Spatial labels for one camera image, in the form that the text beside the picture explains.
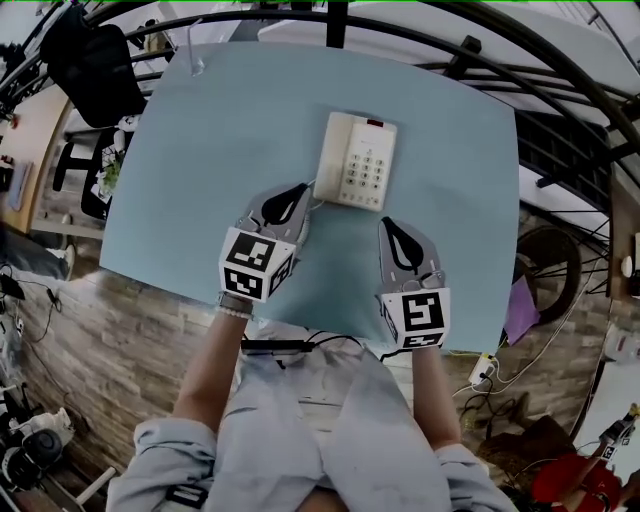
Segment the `clear drinking glass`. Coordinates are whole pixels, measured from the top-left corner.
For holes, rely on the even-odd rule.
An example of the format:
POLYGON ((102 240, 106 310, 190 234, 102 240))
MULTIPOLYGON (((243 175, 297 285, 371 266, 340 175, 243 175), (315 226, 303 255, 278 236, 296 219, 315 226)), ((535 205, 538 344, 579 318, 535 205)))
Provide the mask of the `clear drinking glass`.
POLYGON ((204 21, 203 17, 199 17, 186 28, 187 51, 189 57, 189 69, 192 77, 201 75, 204 72, 205 64, 195 49, 192 32, 204 21))

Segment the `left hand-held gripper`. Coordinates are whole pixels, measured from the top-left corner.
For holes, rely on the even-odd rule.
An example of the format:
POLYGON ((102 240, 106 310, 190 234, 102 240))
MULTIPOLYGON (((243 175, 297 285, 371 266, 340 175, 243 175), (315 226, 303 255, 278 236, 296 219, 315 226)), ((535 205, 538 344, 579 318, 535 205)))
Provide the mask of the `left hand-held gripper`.
POLYGON ((290 277, 312 199, 306 183, 255 195, 226 233, 219 258, 222 290, 266 302, 290 277))

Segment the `black metal railing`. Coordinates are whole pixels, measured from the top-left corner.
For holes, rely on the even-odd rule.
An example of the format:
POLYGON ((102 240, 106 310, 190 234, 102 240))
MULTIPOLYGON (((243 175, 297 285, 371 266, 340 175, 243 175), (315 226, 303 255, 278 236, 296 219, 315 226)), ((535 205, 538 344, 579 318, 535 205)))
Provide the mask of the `black metal railing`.
POLYGON ((610 32, 529 4, 333 2, 317 10, 232 6, 129 31, 134 58, 173 54, 189 25, 262 20, 264 42, 324 45, 439 73, 510 104, 523 200, 600 244, 632 235, 616 173, 640 157, 640 68, 610 32))

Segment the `black office chair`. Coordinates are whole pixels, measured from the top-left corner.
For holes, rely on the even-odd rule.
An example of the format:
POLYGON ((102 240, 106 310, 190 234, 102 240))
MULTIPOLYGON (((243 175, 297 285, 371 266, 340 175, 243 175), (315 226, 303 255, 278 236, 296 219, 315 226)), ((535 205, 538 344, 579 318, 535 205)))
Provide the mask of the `black office chair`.
POLYGON ((112 197, 101 201, 95 194, 101 168, 101 150, 113 142, 117 130, 125 132, 125 155, 146 100, 137 84, 128 43, 115 25, 89 27, 81 10, 70 9, 47 31, 40 57, 53 82, 70 99, 89 130, 67 133, 52 188, 62 189, 66 173, 86 173, 81 211, 105 220, 112 197))

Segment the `grey wrist band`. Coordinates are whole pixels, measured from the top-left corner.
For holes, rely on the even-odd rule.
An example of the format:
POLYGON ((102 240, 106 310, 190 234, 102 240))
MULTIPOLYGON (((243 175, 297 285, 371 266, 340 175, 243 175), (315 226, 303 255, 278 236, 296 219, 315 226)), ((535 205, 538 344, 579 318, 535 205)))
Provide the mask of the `grey wrist band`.
POLYGON ((252 300, 247 299, 246 297, 236 296, 229 292, 223 291, 219 294, 218 306, 240 311, 252 310, 254 304, 252 300))

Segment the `person's left forearm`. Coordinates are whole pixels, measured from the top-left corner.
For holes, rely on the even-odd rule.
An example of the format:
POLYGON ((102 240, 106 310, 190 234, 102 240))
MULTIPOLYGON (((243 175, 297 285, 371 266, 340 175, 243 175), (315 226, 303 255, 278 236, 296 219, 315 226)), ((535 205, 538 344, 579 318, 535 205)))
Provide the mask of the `person's left forearm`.
POLYGON ((218 433, 230 396, 248 316, 220 309, 191 359, 172 416, 200 422, 218 433))

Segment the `dark wooden table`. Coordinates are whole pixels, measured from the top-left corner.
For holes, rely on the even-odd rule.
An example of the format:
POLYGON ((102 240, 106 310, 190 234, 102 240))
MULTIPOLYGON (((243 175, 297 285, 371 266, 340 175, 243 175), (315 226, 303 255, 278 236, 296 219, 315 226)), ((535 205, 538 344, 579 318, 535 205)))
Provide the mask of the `dark wooden table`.
POLYGON ((607 295, 640 305, 640 187, 617 166, 610 180, 607 295), (625 256, 635 260, 635 272, 629 279, 620 271, 625 256))

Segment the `black bar-shaped device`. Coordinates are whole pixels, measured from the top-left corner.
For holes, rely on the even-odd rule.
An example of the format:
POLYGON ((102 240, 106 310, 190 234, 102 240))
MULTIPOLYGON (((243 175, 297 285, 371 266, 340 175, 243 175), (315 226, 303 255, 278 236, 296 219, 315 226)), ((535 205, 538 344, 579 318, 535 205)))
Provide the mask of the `black bar-shaped device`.
POLYGON ((283 340, 256 340, 244 339, 241 341, 241 350, 246 355, 295 355, 309 353, 314 349, 313 342, 301 339, 283 340))

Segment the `person's right forearm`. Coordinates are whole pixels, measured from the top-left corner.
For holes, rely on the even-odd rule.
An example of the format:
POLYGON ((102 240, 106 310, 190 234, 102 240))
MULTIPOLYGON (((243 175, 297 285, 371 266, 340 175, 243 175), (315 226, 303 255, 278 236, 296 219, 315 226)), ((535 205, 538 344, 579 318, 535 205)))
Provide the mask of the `person's right forearm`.
POLYGON ((433 450, 460 444, 462 433, 437 347, 412 352, 414 419, 433 450))

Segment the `white power strip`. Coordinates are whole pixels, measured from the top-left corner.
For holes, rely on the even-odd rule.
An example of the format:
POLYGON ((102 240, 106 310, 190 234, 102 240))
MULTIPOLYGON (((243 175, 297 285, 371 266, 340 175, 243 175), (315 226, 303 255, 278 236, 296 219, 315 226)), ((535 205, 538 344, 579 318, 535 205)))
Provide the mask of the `white power strip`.
POLYGON ((478 387, 488 379, 492 379, 498 370, 499 363, 494 355, 482 353, 471 371, 468 381, 472 387, 478 387))

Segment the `white round machine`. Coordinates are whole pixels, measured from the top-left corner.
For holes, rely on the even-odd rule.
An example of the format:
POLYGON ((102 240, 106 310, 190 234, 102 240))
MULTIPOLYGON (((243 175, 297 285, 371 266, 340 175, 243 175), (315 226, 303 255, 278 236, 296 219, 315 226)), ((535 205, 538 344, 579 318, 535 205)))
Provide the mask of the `white round machine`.
POLYGON ((0 430, 0 480, 12 490, 37 486, 61 458, 75 428, 64 407, 44 412, 18 424, 10 420, 0 430))

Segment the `person's light grey trousers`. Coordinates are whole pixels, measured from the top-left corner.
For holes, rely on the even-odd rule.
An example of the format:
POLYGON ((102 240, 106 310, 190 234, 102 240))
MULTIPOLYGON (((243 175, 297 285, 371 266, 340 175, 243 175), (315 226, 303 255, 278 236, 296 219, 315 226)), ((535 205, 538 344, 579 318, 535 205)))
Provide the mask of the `person's light grey trousers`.
POLYGON ((318 349, 282 368, 244 357, 218 437, 212 503, 293 512, 321 483, 349 512, 452 512, 446 477, 369 350, 318 349))

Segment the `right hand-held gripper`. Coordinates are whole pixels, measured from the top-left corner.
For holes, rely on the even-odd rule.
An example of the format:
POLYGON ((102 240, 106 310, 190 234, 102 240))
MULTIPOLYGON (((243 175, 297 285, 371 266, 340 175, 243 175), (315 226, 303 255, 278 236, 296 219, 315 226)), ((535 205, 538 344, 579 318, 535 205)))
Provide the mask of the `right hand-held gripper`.
POLYGON ((441 347, 450 331, 451 293, 435 244, 388 216, 381 219, 378 235, 383 289, 393 292, 377 300, 394 348, 441 347))

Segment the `person's light blue shirt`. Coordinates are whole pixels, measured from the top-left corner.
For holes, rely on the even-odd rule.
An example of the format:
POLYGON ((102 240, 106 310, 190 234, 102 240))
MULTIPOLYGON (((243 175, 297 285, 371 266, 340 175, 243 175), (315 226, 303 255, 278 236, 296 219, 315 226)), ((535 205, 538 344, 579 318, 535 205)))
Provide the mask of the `person's light blue shirt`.
MULTIPOLYGON (((218 437, 205 425, 188 419, 140 424, 134 434, 135 455, 125 473, 109 486, 107 512, 224 512, 212 503, 218 437)), ((447 479, 452 512, 515 512, 464 446, 433 451, 447 479)), ((312 492, 317 490, 339 498, 327 483, 312 492)))

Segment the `white telephone base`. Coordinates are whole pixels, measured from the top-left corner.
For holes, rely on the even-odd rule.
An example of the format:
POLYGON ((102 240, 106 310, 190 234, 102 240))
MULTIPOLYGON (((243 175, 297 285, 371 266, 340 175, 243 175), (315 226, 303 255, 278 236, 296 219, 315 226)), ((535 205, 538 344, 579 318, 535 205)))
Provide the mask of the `white telephone base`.
POLYGON ((319 201, 380 212, 390 178, 397 127, 377 119, 352 116, 337 200, 319 201))

